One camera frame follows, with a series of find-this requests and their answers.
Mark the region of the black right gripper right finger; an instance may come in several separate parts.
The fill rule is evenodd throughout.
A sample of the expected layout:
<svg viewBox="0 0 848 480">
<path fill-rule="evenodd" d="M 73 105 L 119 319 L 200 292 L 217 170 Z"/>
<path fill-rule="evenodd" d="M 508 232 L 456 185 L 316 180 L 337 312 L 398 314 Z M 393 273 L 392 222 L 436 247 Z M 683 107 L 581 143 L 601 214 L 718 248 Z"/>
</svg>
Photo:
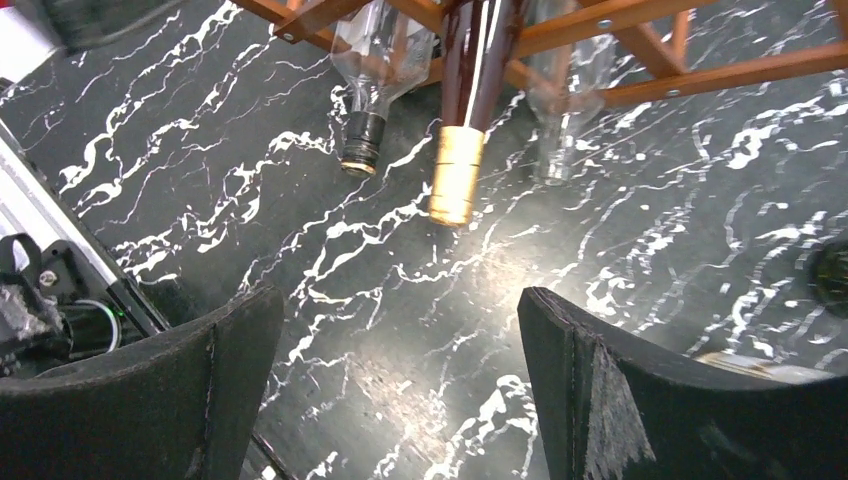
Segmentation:
<svg viewBox="0 0 848 480">
<path fill-rule="evenodd" d="M 715 368 L 546 288 L 518 319 L 553 479 L 843 479 L 847 380 Z"/>
</svg>

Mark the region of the gold-capped red wine bottle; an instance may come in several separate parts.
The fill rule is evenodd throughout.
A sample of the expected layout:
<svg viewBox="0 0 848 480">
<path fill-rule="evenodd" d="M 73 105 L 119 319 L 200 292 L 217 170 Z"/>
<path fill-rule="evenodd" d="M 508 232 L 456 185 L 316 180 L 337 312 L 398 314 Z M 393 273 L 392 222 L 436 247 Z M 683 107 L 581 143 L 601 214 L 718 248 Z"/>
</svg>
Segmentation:
<svg viewBox="0 0 848 480">
<path fill-rule="evenodd" d="M 466 0 L 444 9 L 442 125 L 428 207 L 436 223 L 470 221 L 485 132 L 530 5 Z"/>
</svg>

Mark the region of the silver-capped dark wine bottle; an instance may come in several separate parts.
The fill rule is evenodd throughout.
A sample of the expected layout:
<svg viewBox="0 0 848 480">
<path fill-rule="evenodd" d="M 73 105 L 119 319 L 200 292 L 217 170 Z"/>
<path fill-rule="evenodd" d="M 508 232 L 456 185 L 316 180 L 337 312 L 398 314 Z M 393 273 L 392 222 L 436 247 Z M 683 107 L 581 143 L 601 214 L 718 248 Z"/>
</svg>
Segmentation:
<svg viewBox="0 0 848 480">
<path fill-rule="evenodd" d="M 847 319 L 847 241 L 828 242 L 813 256 L 810 287 L 826 311 Z"/>
</svg>

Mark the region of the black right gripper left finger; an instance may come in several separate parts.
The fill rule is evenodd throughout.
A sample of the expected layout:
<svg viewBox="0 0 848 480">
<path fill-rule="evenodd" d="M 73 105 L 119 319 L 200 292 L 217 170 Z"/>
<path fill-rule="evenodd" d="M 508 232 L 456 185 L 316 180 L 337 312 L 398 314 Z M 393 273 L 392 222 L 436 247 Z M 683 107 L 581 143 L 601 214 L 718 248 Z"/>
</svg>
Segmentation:
<svg viewBox="0 0 848 480">
<path fill-rule="evenodd" d="M 283 327 L 263 287 L 113 352 L 1 382 L 5 479 L 236 479 Z"/>
</svg>

